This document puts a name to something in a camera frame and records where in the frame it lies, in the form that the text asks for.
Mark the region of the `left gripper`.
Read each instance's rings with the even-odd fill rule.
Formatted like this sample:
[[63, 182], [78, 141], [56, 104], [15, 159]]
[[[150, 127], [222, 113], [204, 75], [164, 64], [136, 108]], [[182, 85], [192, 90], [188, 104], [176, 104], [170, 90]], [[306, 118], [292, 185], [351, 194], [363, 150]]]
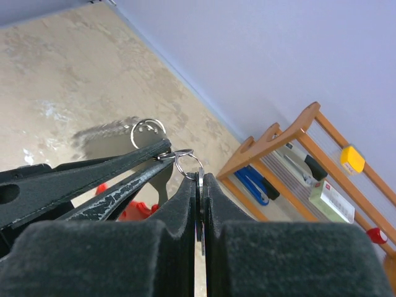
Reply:
[[1, 256], [6, 256], [19, 234], [41, 220], [58, 220], [72, 209], [58, 209], [77, 196], [170, 151], [163, 139], [131, 153], [95, 160], [27, 165], [1, 172]]

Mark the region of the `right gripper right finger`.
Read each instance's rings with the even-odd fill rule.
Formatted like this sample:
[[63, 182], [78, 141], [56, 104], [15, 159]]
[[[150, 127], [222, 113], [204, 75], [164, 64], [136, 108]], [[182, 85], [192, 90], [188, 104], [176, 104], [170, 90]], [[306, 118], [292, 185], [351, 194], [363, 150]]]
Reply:
[[347, 223], [258, 222], [204, 176], [209, 296], [392, 296], [364, 232]]

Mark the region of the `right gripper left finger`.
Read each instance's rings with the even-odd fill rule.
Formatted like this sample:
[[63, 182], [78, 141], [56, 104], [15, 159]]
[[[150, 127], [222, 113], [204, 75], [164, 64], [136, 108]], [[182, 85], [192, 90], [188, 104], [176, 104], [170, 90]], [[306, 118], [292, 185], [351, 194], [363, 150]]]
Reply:
[[192, 296], [195, 176], [139, 222], [45, 221], [18, 238], [2, 296]]

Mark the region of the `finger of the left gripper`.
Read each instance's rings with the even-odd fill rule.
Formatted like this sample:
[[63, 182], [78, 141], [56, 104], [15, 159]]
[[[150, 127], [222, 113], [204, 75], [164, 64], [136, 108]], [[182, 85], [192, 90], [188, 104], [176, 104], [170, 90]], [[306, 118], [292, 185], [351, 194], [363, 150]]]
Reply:
[[173, 163], [173, 160], [156, 161], [58, 219], [65, 221], [115, 220], [147, 183], [157, 190], [158, 204], [163, 205], [168, 200], [166, 184], [172, 175]]

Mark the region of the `silver key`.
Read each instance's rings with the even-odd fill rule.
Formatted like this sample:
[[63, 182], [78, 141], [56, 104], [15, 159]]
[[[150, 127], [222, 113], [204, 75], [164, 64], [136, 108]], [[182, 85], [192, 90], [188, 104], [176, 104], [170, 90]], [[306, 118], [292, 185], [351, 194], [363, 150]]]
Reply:
[[205, 226], [204, 226], [204, 169], [196, 173], [196, 238], [201, 243], [201, 254], [205, 256]]

